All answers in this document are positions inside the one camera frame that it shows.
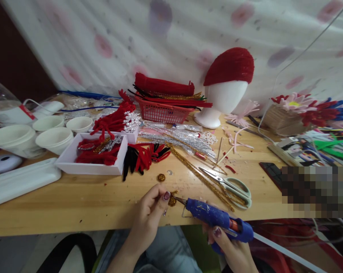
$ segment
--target white fabric backdrop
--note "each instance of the white fabric backdrop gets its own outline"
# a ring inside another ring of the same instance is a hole
[[[2,0],[61,90],[132,87],[136,72],[203,90],[215,57],[247,48],[245,96],[265,103],[279,71],[343,8],[343,0]],[[343,99],[343,12],[283,71],[274,96],[305,90]]]

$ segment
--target red knitted hat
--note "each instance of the red knitted hat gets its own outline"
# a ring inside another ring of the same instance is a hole
[[[250,83],[254,74],[254,58],[241,47],[234,47],[219,55],[209,68],[204,86],[241,80]]]

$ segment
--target floor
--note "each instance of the floor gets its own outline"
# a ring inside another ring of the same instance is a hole
[[[84,232],[92,237],[97,252],[107,231]],[[71,233],[0,237],[0,273],[36,273],[53,248]],[[73,248],[61,273],[83,273],[82,255]]]

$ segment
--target red plastic basket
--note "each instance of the red plastic basket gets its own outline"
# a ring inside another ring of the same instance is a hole
[[[194,111],[194,108],[183,108],[157,102],[149,102],[138,96],[135,96],[135,99],[140,104],[142,118],[150,121],[182,124],[188,114]]]

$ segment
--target blue hot glue gun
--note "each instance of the blue hot glue gun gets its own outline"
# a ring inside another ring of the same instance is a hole
[[[208,224],[210,227],[219,226],[222,228],[230,240],[234,239],[247,243],[254,239],[252,227],[240,218],[232,218],[227,212],[195,199],[174,198],[182,203],[192,213],[193,217]],[[212,249],[216,253],[223,255],[216,242],[212,244]]]

